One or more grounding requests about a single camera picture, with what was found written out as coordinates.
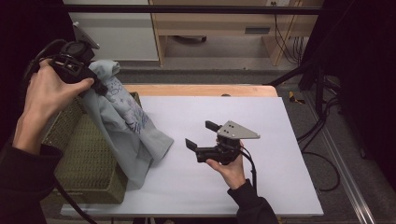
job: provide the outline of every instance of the white tabletop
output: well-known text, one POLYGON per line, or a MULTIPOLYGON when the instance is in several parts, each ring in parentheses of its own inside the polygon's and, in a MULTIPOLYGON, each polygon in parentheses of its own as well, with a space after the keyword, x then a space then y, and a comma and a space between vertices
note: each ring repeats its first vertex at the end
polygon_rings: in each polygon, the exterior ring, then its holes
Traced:
MULTIPOLYGON (((165 157, 154 162, 142 189, 128 185, 122 204, 80 204, 92 216, 232 217, 238 207, 221 175, 186 148, 213 147, 216 134, 205 127, 232 120, 261 135, 243 140, 257 169, 258 194, 277 216, 323 215, 318 196, 279 97, 141 96, 143 109, 157 129, 175 139, 165 157)), ((244 159, 246 177, 251 166, 244 159)), ((77 216, 70 205, 62 215, 77 216)))

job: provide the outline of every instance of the olive storage bin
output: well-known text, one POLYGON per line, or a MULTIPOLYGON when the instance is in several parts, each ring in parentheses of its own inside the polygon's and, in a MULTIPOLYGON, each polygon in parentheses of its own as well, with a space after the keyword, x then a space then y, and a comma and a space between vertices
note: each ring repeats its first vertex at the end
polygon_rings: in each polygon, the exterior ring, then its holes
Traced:
MULTIPOLYGON (((140 104, 137 92, 132 96, 140 104)), ((64 152, 55 176, 76 203, 122 203, 127 176, 80 99, 59 113, 43 144, 64 152)), ((66 203, 55 189, 42 203, 66 203)))

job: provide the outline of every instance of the gray floor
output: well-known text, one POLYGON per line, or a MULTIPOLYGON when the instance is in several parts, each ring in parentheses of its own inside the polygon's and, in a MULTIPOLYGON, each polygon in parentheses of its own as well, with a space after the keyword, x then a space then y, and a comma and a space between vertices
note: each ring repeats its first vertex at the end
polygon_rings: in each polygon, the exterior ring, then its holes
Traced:
MULTIPOLYGON (((206 84, 263 84, 286 74, 295 64, 286 59, 279 66, 272 66, 259 37, 209 36, 202 43, 195 39, 169 38, 163 67, 150 62, 120 62, 118 78, 123 83, 206 83, 206 84)), ((290 102, 289 93, 294 91, 297 99, 306 94, 298 92, 295 77, 277 87, 284 99, 290 122, 296 136, 307 132, 315 119, 307 104, 290 102)), ((332 94, 326 92, 325 98, 332 94)), ((326 127, 339 149, 347 167, 359 186, 376 223, 396 223, 396 194, 389 186, 374 161, 361 158, 356 142, 342 114, 334 107, 326 127)), ((307 151, 317 152, 327 158, 328 149, 322 135, 318 135, 307 151)), ((304 155, 314 185, 327 188, 336 178, 332 167, 321 159, 304 155)), ((331 192, 321 192, 320 203, 324 216, 311 218, 283 218, 284 223, 361 223, 349 201, 345 187, 331 192)), ((45 206, 49 223, 56 219, 68 219, 59 215, 60 206, 45 206)))

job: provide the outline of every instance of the human hand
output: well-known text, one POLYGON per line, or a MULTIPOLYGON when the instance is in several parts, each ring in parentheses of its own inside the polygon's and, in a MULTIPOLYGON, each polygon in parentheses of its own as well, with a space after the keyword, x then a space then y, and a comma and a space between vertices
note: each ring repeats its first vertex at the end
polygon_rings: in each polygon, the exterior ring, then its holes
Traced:
POLYGON ((230 189, 238 189, 246 183, 241 154, 239 154, 235 161, 230 162, 228 165, 222 165, 211 159, 206 160, 206 163, 222 175, 230 189))
POLYGON ((23 114, 38 114, 44 119, 65 109, 71 101, 92 84, 92 78, 79 83, 66 84, 49 65, 50 60, 40 63, 40 69, 30 79, 26 92, 23 114))
POLYGON ((12 146, 38 154, 41 134, 48 120, 65 109, 77 95, 92 84, 92 78, 86 78, 75 84, 66 84, 49 65, 49 60, 41 62, 40 69, 31 77, 12 146))

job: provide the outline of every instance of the crumpled shirt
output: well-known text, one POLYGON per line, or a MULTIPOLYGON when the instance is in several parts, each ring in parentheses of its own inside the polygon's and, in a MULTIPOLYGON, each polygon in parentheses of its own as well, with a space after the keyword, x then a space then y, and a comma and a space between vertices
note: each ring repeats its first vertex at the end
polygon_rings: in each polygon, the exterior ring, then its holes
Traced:
POLYGON ((85 110, 103 134, 122 171, 134 188, 140 189, 151 163, 161 160, 174 140, 155 127, 115 77, 120 71, 119 63, 100 60, 91 63, 90 69, 108 91, 106 96, 101 96, 89 89, 82 99, 85 110))

